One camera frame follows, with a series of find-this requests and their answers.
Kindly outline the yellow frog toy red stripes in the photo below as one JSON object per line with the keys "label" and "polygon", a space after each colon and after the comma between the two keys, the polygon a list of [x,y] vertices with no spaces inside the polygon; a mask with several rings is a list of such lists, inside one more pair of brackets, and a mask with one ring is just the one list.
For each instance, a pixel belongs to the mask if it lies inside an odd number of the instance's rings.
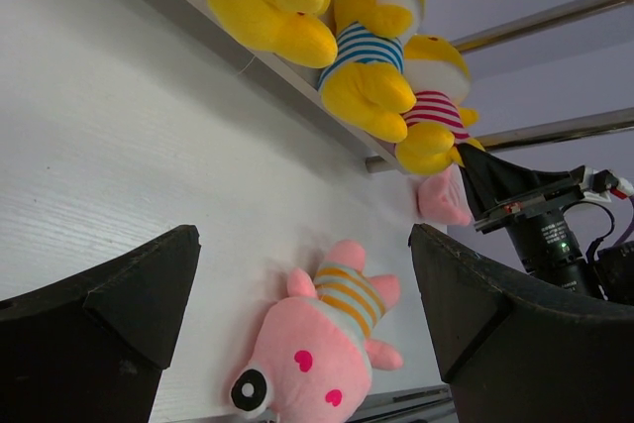
{"label": "yellow frog toy red stripes", "polygon": [[476,110],[462,106],[472,79],[461,53],[447,40],[415,35],[404,48],[404,76],[416,98],[403,114],[407,137],[395,146],[395,156],[407,171],[434,175],[463,163],[459,144],[479,150],[469,126],[479,119]]}

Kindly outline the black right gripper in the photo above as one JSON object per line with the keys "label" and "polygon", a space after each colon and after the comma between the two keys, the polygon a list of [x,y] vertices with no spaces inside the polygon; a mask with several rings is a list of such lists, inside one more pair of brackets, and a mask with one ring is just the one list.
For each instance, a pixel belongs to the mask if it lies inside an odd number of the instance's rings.
{"label": "black right gripper", "polygon": [[567,208],[589,198],[624,197],[624,179],[608,169],[532,170],[467,143],[458,145],[458,153],[476,229],[483,234],[505,230],[530,274],[581,259],[579,242],[564,216]]}

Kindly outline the yellow frog toy blue stripes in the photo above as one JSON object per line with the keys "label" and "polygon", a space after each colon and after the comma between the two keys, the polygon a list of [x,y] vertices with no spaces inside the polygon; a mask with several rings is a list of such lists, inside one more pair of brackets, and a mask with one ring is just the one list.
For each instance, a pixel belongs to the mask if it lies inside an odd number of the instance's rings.
{"label": "yellow frog toy blue stripes", "polygon": [[318,81],[330,114],[382,141],[405,139],[415,98],[404,50],[424,9],[425,0],[334,0],[338,54]]}

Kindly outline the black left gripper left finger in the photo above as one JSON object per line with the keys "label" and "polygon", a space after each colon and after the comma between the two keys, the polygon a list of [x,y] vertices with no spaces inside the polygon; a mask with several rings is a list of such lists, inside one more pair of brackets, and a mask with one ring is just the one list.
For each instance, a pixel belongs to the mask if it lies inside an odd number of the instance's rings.
{"label": "black left gripper left finger", "polygon": [[1,302],[4,422],[146,422],[200,254],[180,225],[109,262]]}

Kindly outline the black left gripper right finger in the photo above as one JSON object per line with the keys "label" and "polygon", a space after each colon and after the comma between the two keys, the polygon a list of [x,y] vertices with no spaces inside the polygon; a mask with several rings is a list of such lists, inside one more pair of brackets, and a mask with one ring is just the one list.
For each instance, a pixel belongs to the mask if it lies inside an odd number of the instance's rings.
{"label": "black left gripper right finger", "polygon": [[633,310],[478,255],[409,239],[441,379],[463,422],[629,422]]}

